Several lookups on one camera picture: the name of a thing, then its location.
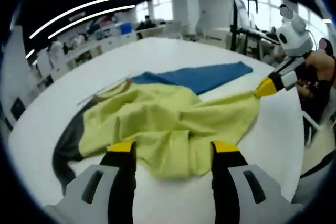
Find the window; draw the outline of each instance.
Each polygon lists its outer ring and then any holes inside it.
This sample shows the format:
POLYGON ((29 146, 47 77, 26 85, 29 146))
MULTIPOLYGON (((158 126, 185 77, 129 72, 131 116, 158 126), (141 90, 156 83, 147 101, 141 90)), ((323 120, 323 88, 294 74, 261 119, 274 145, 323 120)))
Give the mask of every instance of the window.
POLYGON ((153 0, 152 3, 155 19, 164 19, 164 20, 173 19, 172 0, 153 0))
MULTIPOLYGON (((247 0, 243 0, 247 9, 247 0)), ((278 28, 282 24, 280 5, 282 0, 258 0, 258 13, 256 2, 250 1, 250 18, 253 16, 256 26, 261 30, 270 31, 272 27, 278 28)))
POLYGON ((135 8, 136 12, 137 12, 137 21, 144 21, 145 20, 145 16, 148 15, 148 2, 142 2, 139 3, 138 5, 136 5, 135 8))
POLYGON ((329 39, 328 27, 321 17, 301 4, 298 4, 298 14, 307 22, 307 29, 313 34, 313 37, 310 34, 310 37, 315 44, 313 50, 316 50, 321 38, 329 39))

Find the workstation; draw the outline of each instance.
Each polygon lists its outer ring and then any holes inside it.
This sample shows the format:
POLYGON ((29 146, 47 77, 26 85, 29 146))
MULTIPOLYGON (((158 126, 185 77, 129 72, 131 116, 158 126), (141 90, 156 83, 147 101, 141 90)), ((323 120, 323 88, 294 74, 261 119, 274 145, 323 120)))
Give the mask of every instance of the workstation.
POLYGON ((45 22, 25 5, 1 128, 29 196, 60 223, 285 224, 335 150, 335 89, 317 118, 297 87, 312 51, 333 58, 316 2, 82 0, 45 22))

